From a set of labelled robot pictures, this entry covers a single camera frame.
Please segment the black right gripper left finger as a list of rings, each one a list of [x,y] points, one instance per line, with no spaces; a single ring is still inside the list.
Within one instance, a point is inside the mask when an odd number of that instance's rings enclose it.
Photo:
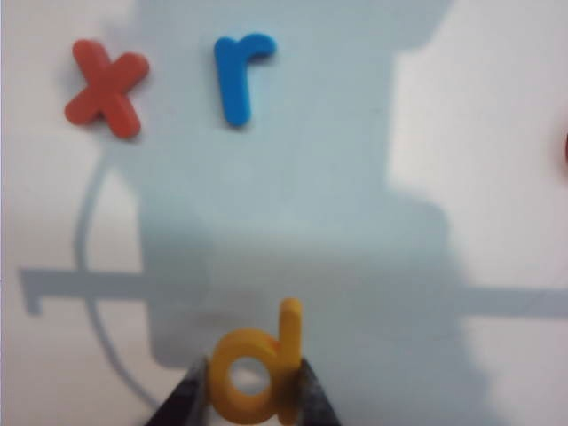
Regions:
[[[208,366],[206,357],[196,360],[145,426],[208,425]]]

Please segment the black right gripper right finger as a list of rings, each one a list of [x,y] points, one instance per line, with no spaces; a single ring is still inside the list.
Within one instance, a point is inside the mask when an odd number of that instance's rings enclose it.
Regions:
[[[291,402],[297,426],[341,426],[318,376],[307,359],[292,375]]]

